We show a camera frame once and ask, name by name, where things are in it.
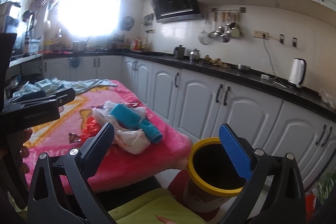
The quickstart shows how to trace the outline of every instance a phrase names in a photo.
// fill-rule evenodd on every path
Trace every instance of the window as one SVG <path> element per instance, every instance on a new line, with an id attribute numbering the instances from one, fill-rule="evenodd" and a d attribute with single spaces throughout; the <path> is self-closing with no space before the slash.
<path id="1" fill-rule="evenodd" d="M 59 20 L 79 37 L 105 35 L 117 26 L 120 0 L 61 0 Z"/>

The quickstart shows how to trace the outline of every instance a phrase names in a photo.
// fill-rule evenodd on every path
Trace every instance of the blue gripper pad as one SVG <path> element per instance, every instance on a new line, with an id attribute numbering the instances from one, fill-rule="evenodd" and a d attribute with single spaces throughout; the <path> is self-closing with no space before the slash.
<path id="1" fill-rule="evenodd" d="M 232 133 L 233 130 L 223 124 L 219 128 L 219 139 L 238 175 L 248 181 L 252 175 L 251 159 Z"/>

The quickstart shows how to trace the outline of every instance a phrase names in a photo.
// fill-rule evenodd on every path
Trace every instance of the pink blanket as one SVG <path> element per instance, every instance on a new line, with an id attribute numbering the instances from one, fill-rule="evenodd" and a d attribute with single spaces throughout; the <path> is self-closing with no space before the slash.
<path id="1" fill-rule="evenodd" d="M 30 156 L 24 159 L 24 162 L 30 167 L 30 172 L 26 175 L 28 184 L 30 184 L 34 166 L 41 153 L 47 152 L 49 156 L 63 155 L 73 147 L 80 147 L 82 143 L 69 143 L 68 134 L 81 135 L 81 129 L 93 107 L 103 105 L 108 100 L 115 103 L 140 102 L 134 93 L 121 83 L 113 82 L 118 86 L 93 88 L 78 95 L 73 102 L 61 107 L 59 120 L 33 128 L 34 133 L 25 144 L 30 149 Z M 96 175 L 88 179 L 94 192 L 125 187 L 166 169 L 184 169 L 186 167 L 187 157 L 191 150 L 190 139 L 167 125 L 148 108 L 146 116 L 162 133 L 161 142 L 150 144 L 139 155 L 130 154 L 119 146 L 112 145 Z M 62 177 L 62 182 L 66 193 L 71 193 L 71 188 L 65 177 Z"/>

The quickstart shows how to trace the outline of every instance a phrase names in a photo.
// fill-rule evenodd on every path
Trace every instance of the white kettle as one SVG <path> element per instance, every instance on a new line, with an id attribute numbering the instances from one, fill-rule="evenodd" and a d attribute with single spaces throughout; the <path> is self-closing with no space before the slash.
<path id="1" fill-rule="evenodd" d="M 301 58 L 294 58 L 291 74 L 289 75 L 288 83 L 292 86 L 301 88 L 306 75 L 307 62 Z"/>

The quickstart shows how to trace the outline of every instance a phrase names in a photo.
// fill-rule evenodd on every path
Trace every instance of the power cord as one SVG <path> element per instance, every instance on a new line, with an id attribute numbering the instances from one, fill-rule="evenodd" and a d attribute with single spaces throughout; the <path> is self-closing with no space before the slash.
<path id="1" fill-rule="evenodd" d="M 273 70 L 272 72 L 274 73 L 274 78 L 269 78 L 269 79 L 270 79 L 270 80 L 275 80 L 276 78 L 278 78 L 278 77 L 277 77 L 277 72 L 276 72 L 275 69 L 274 69 L 271 55 L 269 54 L 269 51 L 268 51 L 267 46 L 266 46 L 265 34 L 263 34 L 263 39 L 262 39 L 262 41 L 263 41 L 263 43 L 264 43 L 264 48 L 265 48 L 265 50 L 266 50 L 266 52 L 267 52 L 267 54 L 268 54 L 269 62 L 270 62 L 270 64 L 271 64 L 271 67 L 272 67 L 272 70 Z"/>

